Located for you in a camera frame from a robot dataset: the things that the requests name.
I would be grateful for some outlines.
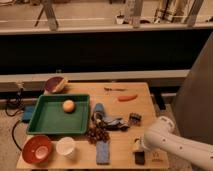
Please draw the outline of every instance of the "bowl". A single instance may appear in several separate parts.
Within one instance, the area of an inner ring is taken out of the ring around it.
[[[36,135],[29,139],[22,150],[22,157],[29,164],[46,161],[52,152],[52,142],[46,135]]]
[[[68,80],[64,77],[52,77],[45,82],[44,90],[48,93],[60,93],[67,83]]]

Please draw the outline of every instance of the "blue sponge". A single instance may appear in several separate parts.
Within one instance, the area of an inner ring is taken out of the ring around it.
[[[98,141],[96,143],[96,163],[109,164],[109,142]]]

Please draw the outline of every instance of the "orange ball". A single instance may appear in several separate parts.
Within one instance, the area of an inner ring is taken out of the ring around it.
[[[72,100],[66,100],[63,103],[63,110],[66,113],[71,113],[75,109],[75,103]]]

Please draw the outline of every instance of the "green tray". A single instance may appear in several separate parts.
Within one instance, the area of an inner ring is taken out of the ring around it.
[[[65,113],[65,100],[75,102],[75,110]],[[37,101],[27,134],[84,134],[89,118],[89,95],[41,95]]]

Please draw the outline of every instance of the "red-white bowl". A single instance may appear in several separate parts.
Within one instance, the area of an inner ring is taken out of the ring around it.
[[[22,157],[29,164],[38,164],[49,157],[52,148],[52,142],[48,136],[36,135],[24,145]]]

